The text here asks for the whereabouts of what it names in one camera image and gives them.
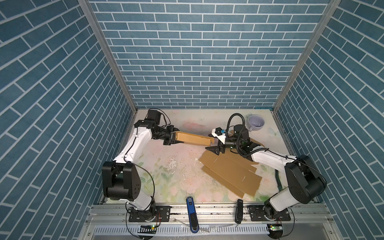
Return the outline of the cardboard box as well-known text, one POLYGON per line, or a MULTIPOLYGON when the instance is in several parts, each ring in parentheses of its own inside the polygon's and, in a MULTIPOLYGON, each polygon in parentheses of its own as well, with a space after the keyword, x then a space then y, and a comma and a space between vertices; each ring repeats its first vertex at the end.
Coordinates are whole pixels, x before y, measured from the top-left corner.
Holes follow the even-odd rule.
POLYGON ((209 147, 211 146, 215 140, 212 137, 205 137, 201 135, 195 135, 195 134, 189 134, 177 131, 176 134, 176 141, 183 142, 185 144, 189 145, 197 145, 197 146, 204 146, 209 147))

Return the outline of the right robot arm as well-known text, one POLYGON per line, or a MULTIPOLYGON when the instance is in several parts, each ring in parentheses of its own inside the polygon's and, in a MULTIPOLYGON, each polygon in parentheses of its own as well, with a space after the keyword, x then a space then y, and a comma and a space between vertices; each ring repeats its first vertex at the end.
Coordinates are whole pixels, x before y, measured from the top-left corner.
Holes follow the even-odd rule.
POLYGON ((251 140, 244 125, 234 126, 230 136, 228 130, 213 129, 209 137, 218 139, 218 145, 206 150, 219 155, 227 149, 235 149, 242 158, 267 165, 279 173, 284 173, 288 187, 279 191, 264 203, 263 212, 268 220, 275 220, 278 214, 298 203, 307 204, 320 195, 327 187, 327 181, 315 168, 310 157, 287 156, 276 153, 251 140))

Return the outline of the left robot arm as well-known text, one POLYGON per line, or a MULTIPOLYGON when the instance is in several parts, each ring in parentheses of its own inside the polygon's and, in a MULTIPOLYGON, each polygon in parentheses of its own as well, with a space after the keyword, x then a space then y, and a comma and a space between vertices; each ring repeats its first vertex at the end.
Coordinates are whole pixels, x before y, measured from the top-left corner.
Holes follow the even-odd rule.
POLYGON ((175 134, 179 129, 171 124, 164 111, 156 108, 148 110, 145 119, 134 124, 130 138, 123 150, 110 162, 102 166, 104 197, 111 200, 125 200, 131 206, 128 211, 139 216, 156 216, 155 194, 151 196, 141 190, 141 178, 137 168, 147 174, 149 171, 136 161, 147 150, 151 140, 162 140, 165 146, 178 143, 175 134))

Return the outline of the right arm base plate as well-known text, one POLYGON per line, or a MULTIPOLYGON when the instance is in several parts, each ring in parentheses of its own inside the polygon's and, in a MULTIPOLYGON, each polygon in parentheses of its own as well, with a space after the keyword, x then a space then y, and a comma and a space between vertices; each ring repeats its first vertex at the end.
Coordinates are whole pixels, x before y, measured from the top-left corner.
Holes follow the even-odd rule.
POLYGON ((281 212, 277 212, 270 206, 249 205, 249 206, 247 206, 247 211, 250 214, 252 222, 262 222, 262 221, 287 222, 287 221, 291 221, 291 216, 289 214, 288 209, 285 209, 281 212))

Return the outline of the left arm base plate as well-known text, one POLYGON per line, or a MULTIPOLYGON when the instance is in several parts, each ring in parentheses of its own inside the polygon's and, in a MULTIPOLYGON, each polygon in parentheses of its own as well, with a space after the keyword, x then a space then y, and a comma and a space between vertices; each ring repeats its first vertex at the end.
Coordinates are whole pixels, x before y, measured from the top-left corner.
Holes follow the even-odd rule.
POLYGON ((144 222, 155 222, 156 218, 161 222, 169 222, 171 213, 171 206, 155 206, 150 207, 149 210, 141 211, 136 210, 133 207, 128 208, 130 223, 144 223, 144 222))

